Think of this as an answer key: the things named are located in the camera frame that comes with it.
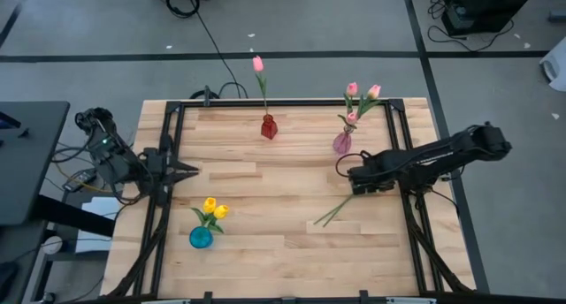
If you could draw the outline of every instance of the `wooden table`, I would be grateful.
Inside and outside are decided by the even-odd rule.
[[[426,99],[404,102],[414,146],[437,140]],[[157,147],[165,103],[143,104],[135,152]],[[332,141],[343,127],[336,117],[342,111],[335,106],[271,107],[279,125],[273,141],[260,135],[262,108],[186,111],[179,157],[202,172],[174,187],[159,298],[200,299],[205,291],[213,291],[215,298],[354,297],[359,290],[370,296],[418,294],[397,189],[355,198],[326,228],[314,225],[351,192],[348,180],[334,171],[338,157]],[[350,152],[391,148],[383,109],[368,112],[352,136]],[[342,170],[360,164],[351,158]],[[447,183],[434,189],[451,197]],[[133,186],[125,190],[125,196],[136,194]],[[188,234],[199,225],[190,208],[201,208],[208,196],[231,212],[220,222],[226,234],[216,235],[210,249],[197,250],[188,243]],[[454,205],[435,194],[425,199],[437,251],[473,288]],[[120,215],[101,294],[116,286],[137,257],[147,204],[143,200]],[[432,289],[422,249],[421,256]],[[146,266],[145,293],[153,261]]]

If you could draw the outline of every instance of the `concrete floor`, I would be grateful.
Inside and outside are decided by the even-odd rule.
[[[0,0],[0,27],[19,1]],[[428,2],[413,0],[426,49],[463,51],[426,39],[426,29],[434,24],[426,14]],[[546,15],[560,7],[566,0],[530,0],[514,17],[516,28],[487,51],[552,49],[566,26],[550,25]],[[414,52],[403,58],[270,58],[265,66],[272,97],[339,96],[350,81],[365,87],[378,83],[383,96],[429,96],[404,0],[211,0],[202,4],[201,14],[223,52]],[[491,37],[473,35],[469,43],[477,47]],[[231,80],[225,67],[219,60],[190,57],[94,62],[85,56],[175,53],[215,51],[198,19],[176,19],[159,0],[26,0],[0,46],[1,99],[66,100],[70,117],[105,107],[123,137],[133,138],[143,100],[188,98],[204,85],[218,91]],[[2,56],[33,56],[38,63]],[[54,63],[43,62],[44,56],[82,58]],[[260,96],[249,60],[227,62],[250,96]],[[448,130],[490,120],[514,146],[505,160],[471,164],[463,175],[490,291],[566,298],[566,95],[547,86],[538,62],[538,57],[430,59]],[[235,89],[225,93],[235,95]],[[554,119],[553,113],[560,117]],[[81,144],[84,139],[68,119],[61,141]],[[66,169],[84,166],[71,162]],[[64,181],[53,170],[48,177]],[[42,192],[60,196],[49,183]],[[103,268],[103,262],[58,264],[48,289],[57,291],[59,300],[71,299],[90,289]],[[78,270],[94,277],[79,280],[73,275]]]

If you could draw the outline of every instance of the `tulip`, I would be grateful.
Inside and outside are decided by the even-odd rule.
[[[262,58],[256,56],[254,57],[253,62],[254,62],[254,71],[261,72],[264,70],[264,62],[262,61]]]
[[[350,97],[356,96],[357,94],[357,83],[350,83],[346,88],[346,94]]]
[[[354,112],[349,113],[346,116],[346,121],[348,122],[348,124],[355,124],[357,122],[357,114],[355,114]]]
[[[212,213],[212,212],[214,212],[215,208],[216,208],[216,199],[214,199],[212,197],[206,198],[206,200],[204,201],[204,205],[203,205],[204,212]]]
[[[218,206],[218,208],[216,208],[216,210],[214,210],[214,217],[216,219],[223,219],[224,217],[226,217],[229,210],[230,209],[226,205]]]
[[[371,98],[372,100],[377,99],[379,97],[380,89],[381,87],[379,85],[374,85],[373,87],[371,87],[368,91],[368,98]]]

